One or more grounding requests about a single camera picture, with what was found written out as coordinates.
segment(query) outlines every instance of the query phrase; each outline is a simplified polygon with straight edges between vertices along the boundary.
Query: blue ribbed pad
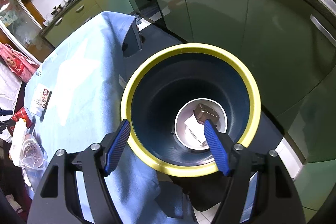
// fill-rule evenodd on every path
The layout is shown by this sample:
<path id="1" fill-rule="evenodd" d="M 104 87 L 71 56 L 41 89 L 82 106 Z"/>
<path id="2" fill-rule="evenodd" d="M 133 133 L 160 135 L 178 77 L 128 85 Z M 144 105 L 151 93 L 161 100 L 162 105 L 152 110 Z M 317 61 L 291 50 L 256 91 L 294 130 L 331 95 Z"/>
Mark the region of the blue ribbed pad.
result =
<path id="1" fill-rule="evenodd" d="M 230 169 L 227 153 L 208 120 L 206 120 L 204 123 L 204 135 L 210 147 L 210 151 L 215 159 L 218 170 L 223 172 L 225 176 L 228 175 Z"/>
<path id="2" fill-rule="evenodd" d="M 117 132 L 117 136 L 115 137 L 113 144 L 106 154 L 106 164 L 104 171 L 108 175 L 117 168 L 118 162 L 122 152 L 124 151 L 130 133 L 131 124 L 129 121 L 126 121 L 120 131 Z"/>

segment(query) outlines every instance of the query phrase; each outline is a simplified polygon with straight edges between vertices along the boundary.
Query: yellow rim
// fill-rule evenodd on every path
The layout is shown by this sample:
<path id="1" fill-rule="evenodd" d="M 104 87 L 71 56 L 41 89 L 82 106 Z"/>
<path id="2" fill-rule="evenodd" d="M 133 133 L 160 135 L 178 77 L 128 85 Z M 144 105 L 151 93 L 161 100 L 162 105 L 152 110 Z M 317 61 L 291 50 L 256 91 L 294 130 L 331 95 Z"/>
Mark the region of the yellow rim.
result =
<path id="1" fill-rule="evenodd" d="M 149 153 L 146 148 L 141 144 L 139 139 L 137 138 L 131 119 L 131 105 L 132 99 L 140 80 L 142 77 L 156 64 L 161 62 L 162 60 L 169 58 L 171 56 L 187 53 L 187 52 L 196 52 L 196 53 L 204 53 L 215 56 L 221 60 L 224 60 L 226 63 L 231 65 L 238 74 L 241 76 L 242 80 L 246 85 L 246 89 L 250 99 L 250 115 L 247 122 L 247 126 L 245 128 L 244 133 L 239 139 L 238 143 L 241 143 L 245 147 L 248 147 L 257 131 L 259 120 L 260 120 L 260 112 L 261 112 L 261 103 L 260 103 L 260 95 L 257 84 L 247 69 L 247 67 L 233 54 L 207 44 L 200 43 L 188 43 L 181 44 L 166 48 L 153 56 L 147 59 L 144 63 L 140 65 L 140 67 L 133 73 L 130 80 L 128 81 L 122 100 L 121 100 L 121 119 L 128 119 L 131 123 L 131 134 L 128 139 L 128 144 L 134 153 L 147 165 L 163 172 L 168 175 L 177 176 L 177 177 L 197 177 L 204 176 L 218 171 L 216 163 L 210 162 L 204 165 L 198 166 L 178 166 L 166 163 L 157 157 L 153 156 Z"/>

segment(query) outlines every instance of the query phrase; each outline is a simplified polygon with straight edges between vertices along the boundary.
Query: drawer handle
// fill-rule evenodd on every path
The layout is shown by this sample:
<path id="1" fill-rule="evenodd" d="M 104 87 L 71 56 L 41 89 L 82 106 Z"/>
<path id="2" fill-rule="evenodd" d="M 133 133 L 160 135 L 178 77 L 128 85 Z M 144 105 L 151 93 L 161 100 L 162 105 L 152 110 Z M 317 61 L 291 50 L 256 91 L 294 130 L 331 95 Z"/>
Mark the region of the drawer handle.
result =
<path id="1" fill-rule="evenodd" d="M 327 31 L 325 27 L 313 16 L 310 15 L 310 20 L 314 23 L 314 25 L 319 29 L 324 36 L 336 47 L 336 39 L 330 34 L 330 32 Z"/>
<path id="2" fill-rule="evenodd" d="M 58 21 L 56 21 L 55 26 L 58 26 L 62 22 L 63 17 L 61 17 Z"/>
<path id="3" fill-rule="evenodd" d="M 91 20 L 91 19 L 92 19 L 92 17 L 89 17 L 87 20 L 84 21 L 84 24 L 85 24 L 86 22 L 88 22 L 89 20 Z"/>
<path id="4" fill-rule="evenodd" d="M 82 5 L 81 7 L 79 7 L 77 10 L 76 10 L 76 13 L 79 13 L 80 11 L 82 11 L 84 9 L 84 5 Z"/>

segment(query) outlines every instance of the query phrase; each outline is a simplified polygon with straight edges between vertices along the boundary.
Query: silver bolt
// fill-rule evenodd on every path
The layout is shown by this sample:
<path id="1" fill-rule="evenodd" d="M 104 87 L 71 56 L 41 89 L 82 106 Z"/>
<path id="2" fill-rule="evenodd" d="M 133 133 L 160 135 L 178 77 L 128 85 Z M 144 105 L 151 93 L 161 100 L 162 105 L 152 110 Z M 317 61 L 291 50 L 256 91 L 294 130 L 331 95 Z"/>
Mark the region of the silver bolt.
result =
<path id="1" fill-rule="evenodd" d="M 100 144 L 99 144 L 99 143 L 93 143 L 93 144 L 90 146 L 90 148 L 91 148 L 92 150 L 98 150 L 98 149 L 100 148 Z"/>
<path id="2" fill-rule="evenodd" d="M 243 150 L 244 149 L 244 146 L 240 143 L 236 143 L 233 148 L 237 151 L 240 151 L 240 150 Z"/>
<path id="3" fill-rule="evenodd" d="M 278 153 L 274 150 L 270 150 L 269 151 L 269 154 L 272 156 L 272 157 L 276 157 L 278 155 Z"/>
<path id="4" fill-rule="evenodd" d="M 64 150 L 63 149 L 59 149 L 56 151 L 56 156 L 62 156 L 64 154 Z"/>

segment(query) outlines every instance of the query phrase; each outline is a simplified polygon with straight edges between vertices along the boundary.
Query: red plastic bag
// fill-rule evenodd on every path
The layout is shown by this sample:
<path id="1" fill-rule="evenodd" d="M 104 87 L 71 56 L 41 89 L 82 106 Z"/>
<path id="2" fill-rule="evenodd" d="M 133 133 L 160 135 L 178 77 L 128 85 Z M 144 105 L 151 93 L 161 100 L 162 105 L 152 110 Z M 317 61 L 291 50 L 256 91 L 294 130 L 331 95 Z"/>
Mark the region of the red plastic bag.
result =
<path id="1" fill-rule="evenodd" d="M 16 112 L 14 114 L 13 117 L 11 117 L 10 119 L 11 120 L 14 120 L 15 122 L 18 122 L 19 119 L 22 118 L 22 119 L 25 119 L 26 120 L 26 127 L 27 128 L 30 128 L 31 125 L 33 124 L 32 121 L 29 119 L 28 115 L 27 115 L 27 112 L 25 110 L 25 107 L 21 107 L 20 110 L 18 112 Z M 14 131 L 14 127 L 8 127 L 8 132 L 13 136 L 13 131 Z"/>
<path id="2" fill-rule="evenodd" d="M 28 83 L 39 67 L 8 44 L 0 43 L 0 56 L 5 60 L 9 69 L 25 83 Z"/>

